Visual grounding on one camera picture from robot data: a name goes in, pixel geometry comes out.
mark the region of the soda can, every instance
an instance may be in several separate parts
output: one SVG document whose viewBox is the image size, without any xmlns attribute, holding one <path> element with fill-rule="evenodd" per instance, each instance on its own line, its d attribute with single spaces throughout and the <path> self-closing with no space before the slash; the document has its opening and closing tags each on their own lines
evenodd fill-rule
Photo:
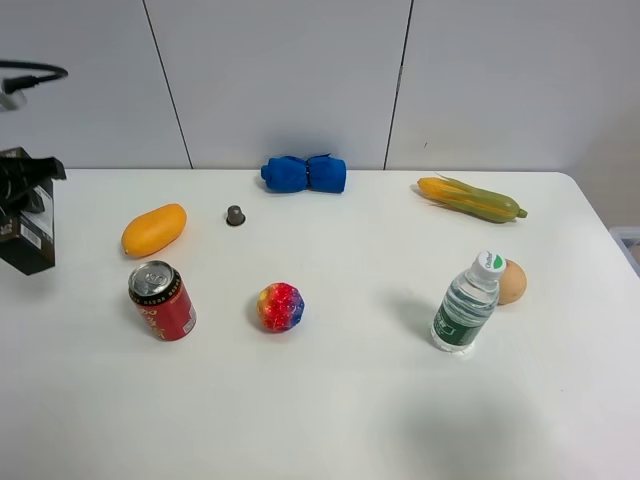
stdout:
<svg viewBox="0 0 640 480">
<path fill-rule="evenodd" d="M 136 268 L 129 276 L 129 296 L 162 340 L 178 340 L 196 324 L 196 312 L 182 277 L 168 263 L 155 260 Z"/>
</svg>

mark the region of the blue towel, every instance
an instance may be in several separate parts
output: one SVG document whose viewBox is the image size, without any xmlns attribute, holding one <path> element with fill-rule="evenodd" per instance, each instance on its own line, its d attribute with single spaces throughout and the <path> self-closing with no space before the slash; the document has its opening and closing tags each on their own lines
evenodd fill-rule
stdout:
<svg viewBox="0 0 640 480">
<path fill-rule="evenodd" d="M 347 165 L 344 160 L 329 155 L 318 155 L 307 161 L 287 156 L 270 158 L 260 174 L 274 192 L 293 193 L 310 188 L 342 193 L 347 181 Z"/>
</svg>

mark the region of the colorful ball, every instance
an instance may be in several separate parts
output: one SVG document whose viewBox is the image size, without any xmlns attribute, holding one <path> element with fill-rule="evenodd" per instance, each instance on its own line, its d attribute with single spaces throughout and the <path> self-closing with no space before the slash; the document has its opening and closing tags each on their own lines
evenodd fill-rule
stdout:
<svg viewBox="0 0 640 480">
<path fill-rule="evenodd" d="M 267 330 L 286 332 L 300 323 L 304 301 L 297 288 L 287 283 L 272 283 L 258 298 L 258 317 Z"/>
</svg>

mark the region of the corn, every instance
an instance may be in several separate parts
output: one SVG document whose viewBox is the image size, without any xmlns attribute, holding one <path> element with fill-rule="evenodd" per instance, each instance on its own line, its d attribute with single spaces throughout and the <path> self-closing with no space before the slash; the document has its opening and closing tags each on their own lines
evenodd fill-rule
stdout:
<svg viewBox="0 0 640 480">
<path fill-rule="evenodd" d="M 429 199 L 456 210 L 496 223 L 525 218 L 526 210 L 506 195 L 472 187 L 453 178 L 425 177 L 418 180 L 420 191 Z"/>
</svg>

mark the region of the water bottle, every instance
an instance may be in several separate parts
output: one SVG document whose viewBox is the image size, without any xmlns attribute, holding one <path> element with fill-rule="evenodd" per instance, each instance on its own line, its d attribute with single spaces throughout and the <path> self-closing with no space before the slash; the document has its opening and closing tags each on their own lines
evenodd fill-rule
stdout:
<svg viewBox="0 0 640 480">
<path fill-rule="evenodd" d="M 436 346 L 450 353 L 467 353 L 498 303 L 505 260 L 482 252 L 471 268 L 458 275 L 447 290 L 431 326 Z"/>
</svg>

